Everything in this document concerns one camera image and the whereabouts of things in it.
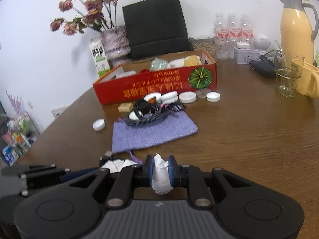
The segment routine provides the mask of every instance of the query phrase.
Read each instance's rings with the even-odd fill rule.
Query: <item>air vent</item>
[[[57,119],[65,110],[67,107],[61,107],[51,110],[52,115],[55,119]]]

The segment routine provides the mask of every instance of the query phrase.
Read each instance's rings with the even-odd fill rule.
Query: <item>purple cloth bag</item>
[[[197,130],[197,126],[185,112],[171,112],[163,122],[152,126],[133,128],[124,122],[115,122],[112,152],[153,147],[192,135]]]

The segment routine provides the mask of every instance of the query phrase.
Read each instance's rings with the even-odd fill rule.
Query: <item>wooden table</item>
[[[198,133],[135,155],[139,159],[156,153],[175,155],[179,164],[197,165],[202,171],[223,167],[286,194],[305,211],[298,238],[318,238],[319,100],[300,94],[283,97],[275,92],[274,80],[259,76],[248,65],[227,60],[217,66],[221,100],[197,99],[186,109]],[[113,122],[123,117],[118,106],[102,107],[90,89],[19,163],[55,163],[72,170],[97,166],[99,157],[111,149]],[[107,128],[96,133],[92,123],[99,118],[106,119]]]

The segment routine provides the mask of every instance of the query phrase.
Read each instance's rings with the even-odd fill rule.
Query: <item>white wall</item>
[[[5,89],[34,108],[26,109],[45,129],[54,119],[51,109],[71,104],[92,86],[98,77],[88,45],[97,33],[64,36],[52,33],[49,19],[73,18],[75,12],[62,13],[60,0],[0,0],[0,100],[8,113],[14,111]],[[118,25],[124,23],[121,7],[139,0],[119,0]],[[280,0],[180,0],[189,35],[213,31],[215,12],[249,13],[255,33],[280,40]],[[318,0],[310,2],[319,9]],[[76,1],[76,7],[83,5]],[[314,28],[314,16],[307,9]]]

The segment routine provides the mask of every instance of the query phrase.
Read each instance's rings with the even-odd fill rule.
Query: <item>yellow thermos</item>
[[[284,4],[280,22],[282,49],[291,55],[304,56],[305,62],[312,65],[314,63],[314,39],[319,28],[317,11],[312,4],[303,3],[302,0],[280,1]],[[304,7],[312,8],[315,13],[314,31]]]

